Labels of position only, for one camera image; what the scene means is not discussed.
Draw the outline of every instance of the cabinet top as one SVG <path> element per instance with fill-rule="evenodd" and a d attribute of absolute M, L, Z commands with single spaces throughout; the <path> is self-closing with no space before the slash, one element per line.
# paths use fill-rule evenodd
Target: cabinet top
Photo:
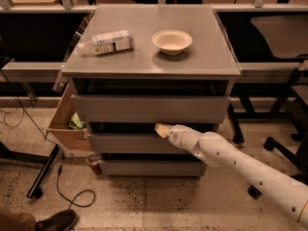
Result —
<path fill-rule="evenodd" d="M 75 47 L 63 75 L 76 78 L 173 77 L 234 78 L 238 64 L 209 5 L 100 5 L 79 42 L 93 35 L 131 31 L 134 49 L 95 56 Z M 168 56 L 152 43 L 161 30 L 180 30 L 192 36 L 192 45 Z"/>

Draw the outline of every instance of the person's foot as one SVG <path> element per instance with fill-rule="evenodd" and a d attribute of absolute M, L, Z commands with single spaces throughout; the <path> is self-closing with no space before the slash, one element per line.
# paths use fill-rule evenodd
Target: person's foot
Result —
<path fill-rule="evenodd" d="M 75 224 L 77 214 L 74 210 L 66 210 L 37 222 L 36 231 L 68 231 Z"/>

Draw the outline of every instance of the brown box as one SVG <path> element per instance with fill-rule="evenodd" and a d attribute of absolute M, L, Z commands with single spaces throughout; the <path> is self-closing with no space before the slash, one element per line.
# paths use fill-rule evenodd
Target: brown box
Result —
<path fill-rule="evenodd" d="M 66 157 L 87 157 L 92 152 L 87 136 L 88 130 L 69 128 L 69 121 L 76 112 L 70 96 L 71 91 L 67 87 L 47 128 L 47 138 L 56 142 L 64 150 Z"/>

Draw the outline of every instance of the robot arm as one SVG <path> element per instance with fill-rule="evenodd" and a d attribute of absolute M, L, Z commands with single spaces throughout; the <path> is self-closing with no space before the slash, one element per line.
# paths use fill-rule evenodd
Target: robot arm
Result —
<path fill-rule="evenodd" d="M 202 134 L 184 125 L 165 124 L 156 124 L 155 130 L 209 166 L 229 165 L 308 229 L 308 187 L 303 183 L 244 154 L 217 133 Z"/>

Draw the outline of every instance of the concrete floor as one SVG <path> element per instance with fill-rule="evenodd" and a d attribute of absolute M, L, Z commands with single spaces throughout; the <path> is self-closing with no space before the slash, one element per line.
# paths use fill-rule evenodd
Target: concrete floor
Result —
<path fill-rule="evenodd" d="M 41 98 L 35 108 L 23 100 L 27 112 L 44 134 L 58 99 Z M 46 141 L 29 117 L 15 126 L 22 117 L 22 110 L 14 100 L 0 99 L 0 141 L 10 150 L 49 155 L 53 144 Z M 298 143 L 290 138 L 295 128 L 288 120 L 260 123 L 241 123 L 245 142 L 236 145 L 246 153 L 267 165 L 287 174 L 297 170 L 274 150 L 263 149 L 267 136 L 272 136 L 296 150 Z M 233 131 L 226 118 L 218 132 L 231 141 Z M 29 199 L 27 192 L 36 179 L 37 165 L 0 160 L 0 202 L 14 212 L 30 212 L 37 219 L 68 208 L 69 203 L 56 188 L 57 171 L 61 153 L 56 158 L 41 184 L 43 196 Z M 262 195 L 259 200 L 247 194 L 249 184 L 227 166 L 207 167 L 200 179 L 160 177 L 96 176 L 87 166 L 85 158 L 66 158 L 59 181 L 61 192 L 73 198 L 85 189 L 96 194 L 95 202 L 88 208 L 73 206 L 79 215 L 75 230 L 304 230 L 294 220 Z M 88 204 L 90 193 L 77 198 L 80 204 Z"/>

